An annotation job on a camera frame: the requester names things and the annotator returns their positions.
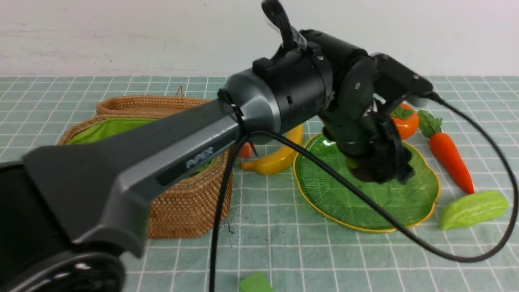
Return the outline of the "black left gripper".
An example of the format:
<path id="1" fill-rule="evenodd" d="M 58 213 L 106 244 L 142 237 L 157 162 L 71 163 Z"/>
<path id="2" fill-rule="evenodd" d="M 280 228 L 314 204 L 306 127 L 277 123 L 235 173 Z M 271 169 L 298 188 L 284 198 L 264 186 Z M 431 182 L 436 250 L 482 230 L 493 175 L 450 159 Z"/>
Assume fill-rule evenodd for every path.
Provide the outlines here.
<path id="1" fill-rule="evenodd" d="M 332 65 L 332 100 L 319 114 L 323 134 L 334 141 L 354 177 L 365 182 L 405 184 L 413 177 L 411 153 L 404 148 L 390 112 L 375 100 L 377 64 L 364 49 L 327 33 L 301 35 L 319 45 Z"/>

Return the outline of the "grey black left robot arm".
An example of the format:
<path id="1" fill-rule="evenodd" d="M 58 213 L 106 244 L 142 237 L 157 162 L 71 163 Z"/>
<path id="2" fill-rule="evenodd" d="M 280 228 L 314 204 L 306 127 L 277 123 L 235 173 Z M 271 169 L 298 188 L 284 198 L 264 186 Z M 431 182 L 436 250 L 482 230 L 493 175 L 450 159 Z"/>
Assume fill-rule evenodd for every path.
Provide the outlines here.
<path id="1" fill-rule="evenodd" d="M 217 100 L 1 165 L 2 292 L 120 292 L 119 256 L 143 254 L 152 200 L 254 133 L 281 137 L 315 115 L 371 179 L 408 181 L 410 152 L 390 114 L 422 93 L 420 77 L 388 55 L 295 30 L 277 0 L 262 10 L 283 44 L 230 76 Z"/>

